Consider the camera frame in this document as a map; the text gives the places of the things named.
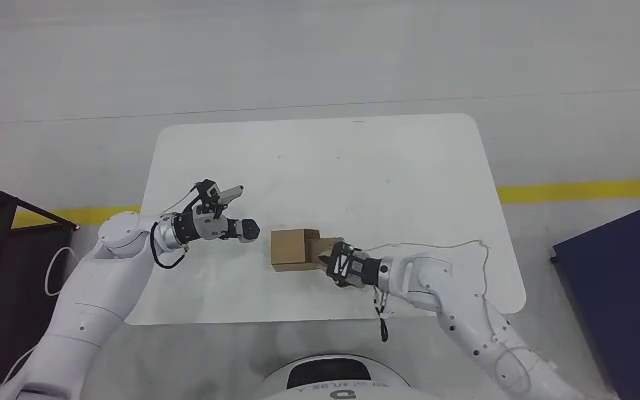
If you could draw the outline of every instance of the tabletop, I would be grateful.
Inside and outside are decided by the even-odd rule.
[[[314,228],[362,249],[387,243],[490,248],[487,299],[502,313],[526,294],[473,119],[464,114],[176,125],[158,137],[142,214],[212,179],[244,185],[225,215],[253,218],[253,243],[195,241],[172,270],[155,268],[133,325],[375,318],[370,288],[338,288],[323,271],[275,272],[271,230]],[[372,257],[408,256],[415,246]],[[484,249],[429,249],[462,288],[483,290]],[[167,262],[176,254],[163,255]],[[394,317],[423,315],[391,299]]]

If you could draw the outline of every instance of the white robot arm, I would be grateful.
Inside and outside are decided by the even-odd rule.
[[[250,242],[258,237],[255,221],[222,215],[242,186],[219,192],[215,182],[205,180],[194,189],[198,196],[182,213],[124,212],[100,227],[98,243],[62,288],[44,336],[23,368],[0,387],[1,400],[79,399],[100,348],[138,302],[154,264],[177,264],[162,264],[160,254],[186,251],[187,243],[199,238]]]
[[[529,349],[509,321],[483,294],[461,288],[448,263],[418,253],[404,259],[375,259],[339,242],[322,257],[337,284],[373,285],[414,307],[435,312],[440,327],[510,397],[577,400],[553,364]]]

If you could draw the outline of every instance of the cardboard box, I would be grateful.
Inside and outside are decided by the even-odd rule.
[[[320,238],[315,229],[271,231],[271,265],[281,271],[309,271],[322,268],[318,256],[342,238]]]

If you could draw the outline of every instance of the yellow floor line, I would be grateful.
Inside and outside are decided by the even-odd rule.
[[[110,216],[123,211],[135,211],[139,213],[140,206],[67,208],[63,210],[52,210],[51,212],[78,225],[101,225]],[[11,227],[23,228],[26,226],[48,224],[51,222],[51,220],[30,211],[18,211],[16,212],[16,216],[13,219],[13,225]]]
[[[640,198],[640,180],[498,186],[497,190],[502,204]],[[52,212],[79,225],[100,225],[110,216],[122,211],[140,212],[140,206],[75,208],[53,210]],[[18,211],[13,221],[13,228],[48,222],[50,221],[46,218],[29,211]]]
[[[502,204],[640,197],[640,180],[498,186]]]

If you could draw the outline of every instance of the gray floor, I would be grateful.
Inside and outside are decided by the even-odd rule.
[[[3,1],[0,188],[50,209],[140,204],[169,125],[443,112],[478,122],[497,185],[637,179],[639,12],[634,0]],[[527,289],[510,318],[587,392],[604,388],[549,250],[639,206],[504,206]],[[77,233],[80,253],[96,229]],[[343,351],[445,399],[504,398],[434,320],[390,329],[383,345],[375,321],[125,326],[85,397],[244,399],[285,362]]]

